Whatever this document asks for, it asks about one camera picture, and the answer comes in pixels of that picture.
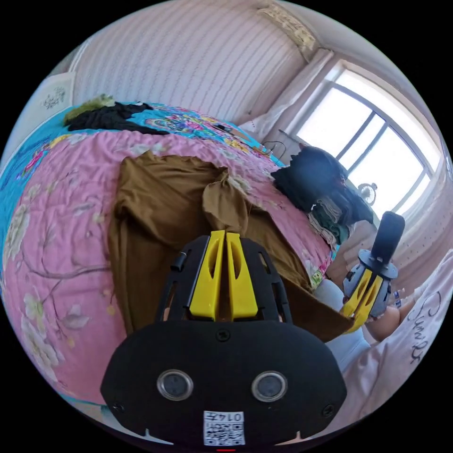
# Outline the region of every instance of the window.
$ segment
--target window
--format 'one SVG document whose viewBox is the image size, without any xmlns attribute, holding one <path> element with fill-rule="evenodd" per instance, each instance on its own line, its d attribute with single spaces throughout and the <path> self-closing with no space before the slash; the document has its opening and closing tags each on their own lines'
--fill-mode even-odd
<svg viewBox="0 0 453 453">
<path fill-rule="evenodd" d="M 375 183 L 372 206 L 405 213 L 439 166 L 441 153 L 421 123 L 397 99 L 343 68 L 328 82 L 296 128 L 303 142 L 324 149 L 348 170 L 355 186 Z"/>
</svg>

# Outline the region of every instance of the person's arm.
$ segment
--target person's arm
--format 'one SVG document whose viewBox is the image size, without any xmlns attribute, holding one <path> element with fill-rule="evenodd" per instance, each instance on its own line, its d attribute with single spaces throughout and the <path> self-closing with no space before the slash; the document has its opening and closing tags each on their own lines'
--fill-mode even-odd
<svg viewBox="0 0 453 453">
<path fill-rule="evenodd" d="M 386 312 L 382 317 L 376 321 L 372 321 L 366 324 L 366 328 L 370 335 L 376 341 L 382 341 L 390 336 L 397 327 L 403 322 L 404 318 L 412 310 L 416 302 L 413 298 L 401 308 L 387 307 Z"/>
</svg>

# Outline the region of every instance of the brown garment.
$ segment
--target brown garment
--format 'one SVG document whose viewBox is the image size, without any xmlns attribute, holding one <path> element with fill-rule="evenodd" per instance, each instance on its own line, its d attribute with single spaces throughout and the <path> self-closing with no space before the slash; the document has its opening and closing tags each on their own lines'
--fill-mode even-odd
<svg viewBox="0 0 453 453">
<path fill-rule="evenodd" d="M 350 328 L 350 320 L 311 295 L 301 261 L 270 215 L 229 183 L 227 168 L 149 151 L 123 160 L 109 227 L 115 294 L 128 334 L 154 321 L 170 264 L 183 246 L 221 229 L 266 248 L 296 325 L 323 341 Z"/>
</svg>

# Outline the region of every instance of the qr code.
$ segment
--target qr code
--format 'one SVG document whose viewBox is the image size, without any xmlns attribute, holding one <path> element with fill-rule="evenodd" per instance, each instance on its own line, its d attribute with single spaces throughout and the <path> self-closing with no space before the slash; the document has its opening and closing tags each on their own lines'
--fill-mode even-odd
<svg viewBox="0 0 453 453">
<path fill-rule="evenodd" d="M 205 445 L 245 445 L 243 412 L 205 411 L 203 424 Z"/>
</svg>

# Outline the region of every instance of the screw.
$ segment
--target screw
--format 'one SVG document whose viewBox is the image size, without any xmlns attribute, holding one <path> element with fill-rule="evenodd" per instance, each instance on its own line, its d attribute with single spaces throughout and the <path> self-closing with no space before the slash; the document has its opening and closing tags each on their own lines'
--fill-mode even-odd
<svg viewBox="0 0 453 453">
<path fill-rule="evenodd" d="M 333 404 L 328 404 L 322 411 L 321 415 L 326 419 L 334 415 L 335 406 Z"/>
<path fill-rule="evenodd" d="M 124 412 L 124 406 L 121 403 L 114 403 L 112 409 L 116 410 L 117 412 Z"/>
<path fill-rule="evenodd" d="M 216 332 L 217 341 L 228 341 L 230 339 L 230 333 L 225 329 L 220 329 Z"/>
</svg>

